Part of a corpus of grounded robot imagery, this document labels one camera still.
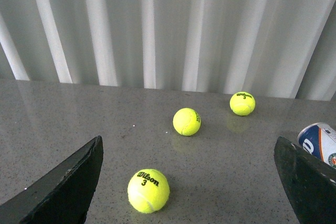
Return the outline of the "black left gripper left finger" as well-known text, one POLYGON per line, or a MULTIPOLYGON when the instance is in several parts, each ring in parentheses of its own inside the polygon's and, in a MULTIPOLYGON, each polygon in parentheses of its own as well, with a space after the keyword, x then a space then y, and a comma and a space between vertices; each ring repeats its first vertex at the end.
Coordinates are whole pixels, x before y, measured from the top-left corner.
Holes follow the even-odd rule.
POLYGON ((1 223, 85 223, 98 184, 103 141, 97 136, 1 205, 1 223))

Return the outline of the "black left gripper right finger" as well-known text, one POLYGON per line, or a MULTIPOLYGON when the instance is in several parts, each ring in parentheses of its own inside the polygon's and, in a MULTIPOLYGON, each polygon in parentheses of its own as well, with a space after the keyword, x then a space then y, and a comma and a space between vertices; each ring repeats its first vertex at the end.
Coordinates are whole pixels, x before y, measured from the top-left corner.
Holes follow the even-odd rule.
POLYGON ((299 222, 335 223, 335 169, 281 136, 274 161, 299 222))

